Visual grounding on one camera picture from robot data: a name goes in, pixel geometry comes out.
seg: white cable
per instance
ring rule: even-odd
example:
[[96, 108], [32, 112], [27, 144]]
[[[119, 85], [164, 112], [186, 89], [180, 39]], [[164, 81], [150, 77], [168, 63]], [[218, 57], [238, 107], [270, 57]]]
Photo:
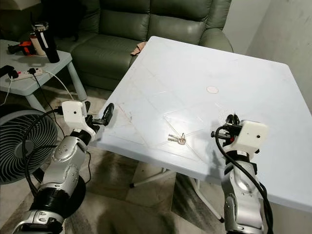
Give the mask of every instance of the white cable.
[[52, 72], [49, 72], [49, 71], [44, 71], [44, 72], [47, 72], [47, 73], [53, 75], [56, 79], [58, 79], [58, 81], [64, 86], [64, 88], [66, 89], [66, 91], [68, 92], [68, 94], [72, 98], [72, 100], [74, 100], [73, 96], [70, 94], [70, 92], [66, 88], [65, 84], [55, 74], [53, 74]]
[[3, 102], [0, 106], [2, 106], [2, 105], [5, 104], [6, 99], [7, 99], [8, 96], [9, 96], [9, 92], [10, 92], [10, 88], [11, 88], [12, 81], [13, 81], [13, 77], [10, 77], [10, 84], [9, 84], [9, 87], [8, 87], [8, 92], [7, 92], [6, 96], [5, 96], [4, 102]]

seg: fan grille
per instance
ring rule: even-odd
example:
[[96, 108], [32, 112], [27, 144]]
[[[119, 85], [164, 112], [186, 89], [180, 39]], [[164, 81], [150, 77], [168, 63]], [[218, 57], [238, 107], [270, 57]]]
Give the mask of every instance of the fan grille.
[[[29, 126], [42, 115], [39, 111], [15, 117], [0, 126], [0, 184], [12, 183], [25, 177], [24, 160], [21, 156], [21, 142]], [[43, 145], [53, 145], [57, 139], [57, 129], [50, 117], [39, 121], [26, 138], [26, 155]], [[30, 159], [28, 168], [32, 173], [39, 168], [51, 154], [51, 148], [36, 151]]]

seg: black tumbler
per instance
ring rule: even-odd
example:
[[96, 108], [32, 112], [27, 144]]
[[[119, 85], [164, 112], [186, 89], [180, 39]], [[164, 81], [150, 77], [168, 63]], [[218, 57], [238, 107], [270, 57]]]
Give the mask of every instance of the black tumbler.
[[57, 52], [57, 46], [55, 45], [53, 35], [49, 30], [49, 23], [41, 21], [34, 23], [32, 26], [40, 46], [45, 51], [50, 63], [58, 62], [59, 55]]

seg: tiled floor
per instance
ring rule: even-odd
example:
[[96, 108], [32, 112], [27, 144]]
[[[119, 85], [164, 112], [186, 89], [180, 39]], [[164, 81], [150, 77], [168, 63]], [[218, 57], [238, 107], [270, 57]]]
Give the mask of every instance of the tiled floor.
[[[59, 86], [45, 85], [44, 91], [52, 106], [68, 98]], [[91, 101], [90, 112], [97, 113], [110, 92], [89, 87], [86, 91]], [[40, 92], [35, 94], [42, 100]], [[0, 102], [4, 96], [0, 93]], [[8, 102], [27, 104], [24, 98], [15, 95], [9, 95]], [[62, 116], [57, 119], [69, 134]], [[65, 222], [66, 234], [225, 233], [224, 225], [199, 200], [186, 176], [171, 174], [130, 189], [129, 183], [157, 174], [161, 168], [93, 147], [89, 151], [92, 179], [86, 186], [82, 205]], [[80, 171], [86, 181], [89, 179], [87, 162], [88, 156]], [[201, 191], [223, 213], [221, 187], [202, 182]], [[32, 195], [25, 180], [1, 186], [0, 233], [9, 234], [31, 203]], [[274, 204], [273, 213], [277, 234], [307, 234], [312, 230], [312, 214]]]

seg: small side table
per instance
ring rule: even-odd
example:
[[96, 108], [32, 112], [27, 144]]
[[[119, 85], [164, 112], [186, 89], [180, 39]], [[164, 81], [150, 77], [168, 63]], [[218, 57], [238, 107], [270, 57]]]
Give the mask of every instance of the small side table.
[[[87, 94], [72, 63], [73, 58], [70, 53], [58, 50], [60, 61], [57, 63], [50, 63], [46, 56], [25, 56], [22, 52], [18, 52], [14, 55], [9, 54], [7, 51], [8, 44], [15, 45], [17, 43], [18, 42], [15, 41], [0, 40], [0, 67], [10, 65], [13, 66], [16, 71], [27, 71], [32, 67], [41, 68], [44, 71], [56, 74], [62, 68], [67, 66], [79, 100], [87, 99]], [[37, 76], [37, 80], [41, 86], [44, 85], [51, 77], [52, 75], [49, 73], [43, 73], [41, 76]], [[7, 92], [9, 84], [10, 79], [8, 75], [1, 77], [0, 91]], [[45, 112], [45, 109], [33, 94], [38, 88], [39, 86], [34, 78], [26, 78], [13, 81], [10, 93], [25, 96], [31, 107]]]

